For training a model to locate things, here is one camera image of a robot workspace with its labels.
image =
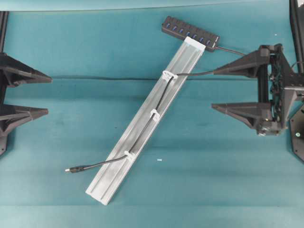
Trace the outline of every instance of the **cable connector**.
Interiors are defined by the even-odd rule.
[[[77,167],[69,168],[69,169],[66,169],[65,172],[71,172],[71,173],[81,172],[84,170],[84,167],[85,166],[77,166]]]

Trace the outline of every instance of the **white cable clip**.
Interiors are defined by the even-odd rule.
[[[128,159],[129,161],[132,162],[133,160],[135,160],[135,154],[134,154],[134,153],[132,153],[132,152],[129,153],[128,151],[125,151],[124,154],[127,155],[127,159]]]
[[[162,78],[165,79],[167,82],[169,82],[170,78],[172,78],[172,77],[173,77],[174,79],[178,78],[177,75],[171,73],[171,72],[168,71],[168,70],[164,70],[164,71],[162,72]]]
[[[153,116],[153,114],[155,114],[154,117],[153,117],[153,120],[155,122],[158,122],[160,120],[161,115],[157,112],[157,110],[155,108],[151,110],[150,118],[151,118],[151,116]]]

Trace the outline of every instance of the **wire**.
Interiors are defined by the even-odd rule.
[[[195,74],[177,74],[177,76],[201,76],[201,75],[211,75],[213,74],[213,70],[211,71],[206,71],[206,72],[201,72],[201,73],[195,73]]]
[[[96,163],[96,164],[94,164],[94,165],[87,165],[87,166],[84,167],[84,170],[88,170],[88,169],[90,169],[90,168],[94,168],[94,167],[96,167],[96,166],[100,166],[100,165],[103,165],[103,164],[107,164],[107,163],[111,163],[111,162],[120,161],[120,160],[124,159],[125,157],[127,157],[127,155],[124,155],[124,156],[122,156],[122,157],[120,157],[120,158],[116,158],[116,159],[112,159],[112,160],[102,161],[102,162]]]
[[[238,52],[238,51],[235,51],[235,50],[232,50],[232,49],[220,47],[220,46],[217,46],[216,49],[222,50],[222,51],[226,51],[226,52],[231,52],[231,53],[234,53],[234,54],[237,54],[237,55],[240,55],[240,56],[244,56],[245,55],[244,53],[241,53],[241,52]]]
[[[163,93],[161,94],[161,97],[156,105],[156,110],[159,108],[159,106],[161,105],[162,101],[163,101],[163,98],[164,98],[164,95],[166,94],[168,88],[169,88],[169,85],[171,83],[171,81],[173,80],[173,77],[171,77],[163,91]],[[143,127],[143,129],[141,130],[140,134],[138,135],[138,137],[136,138],[135,142],[133,143],[132,147],[129,149],[129,153],[131,153],[135,147],[135,145],[137,144],[137,142],[139,141],[139,139],[141,138],[141,136],[143,135],[144,131],[147,129],[147,127],[149,126],[149,124],[151,123],[151,120],[153,119],[153,117],[155,116],[155,114],[153,114],[148,122],[146,123],[146,125]],[[103,164],[107,164],[107,163],[112,163],[112,162],[117,162],[117,161],[120,161],[124,158],[126,158],[128,155],[124,155],[122,157],[119,157],[119,158],[116,158],[116,159],[111,159],[111,160],[107,160],[107,161],[102,161],[100,163],[96,163],[94,165],[85,165],[85,166],[77,166],[77,167],[73,167],[73,168],[69,168],[69,169],[66,169],[66,172],[71,172],[71,173],[75,173],[75,172],[80,172],[80,171],[84,171],[84,170],[88,170],[88,169],[91,169],[91,168],[94,168],[96,166],[100,166],[100,165],[103,165]]]
[[[297,63],[302,63],[302,64],[303,64],[304,62],[303,62],[303,61],[296,61],[294,64],[291,65],[291,68],[294,68],[294,66],[295,66]]]

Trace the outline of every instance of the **teal mat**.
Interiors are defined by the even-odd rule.
[[[2,0],[1,10],[62,11],[62,10],[119,10],[159,7],[184,7],[242,3],[269,0]]]
[[[11,13],[5,51],[54,82],[7,90],[7,104],[49,115],[9,137],[1,227],[302,227],[304,165],[289,131],[258,137],[210,107],[257,101],[257,82],[242,77],[188,80],[108,206],[85,194],[98,169],[64,173],[104,160],[153,88],[181,44],[160,31],[168,15],[246,53],[282,43],[296,61],[287,1]],[[237,58],[206,52],[194,71]]]

